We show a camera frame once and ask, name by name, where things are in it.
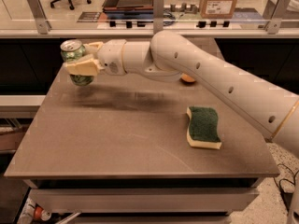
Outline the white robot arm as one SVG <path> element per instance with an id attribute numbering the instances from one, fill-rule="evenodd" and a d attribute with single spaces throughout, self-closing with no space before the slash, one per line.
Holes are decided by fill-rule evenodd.
<path id="1" fill-rule="evenodd" d="M 78 39 L 61 45 L 63 68 L 73 77 L 138 74 L 155 81 L 177 81 L 187 75 L 205 86 L 264 137 L 299 153 L 298 95 L 246 72 L 163 30 L 150 41 L 112 39 L 88 44 Z"/>

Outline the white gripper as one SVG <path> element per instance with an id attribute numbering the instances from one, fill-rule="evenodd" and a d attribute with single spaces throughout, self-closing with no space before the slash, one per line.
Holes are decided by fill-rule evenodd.
<path id="1" fill-rule="evenodd" d="M 126 74 L 123 68 L 122 49 L 126 41 L 124 39 L 110 40 L 105 44 L 101 41 L 84 44 L 84 56 L 64 62 L 64 68 L 74 76 L 97 76 L 104 70 L 112 76 Z"/>

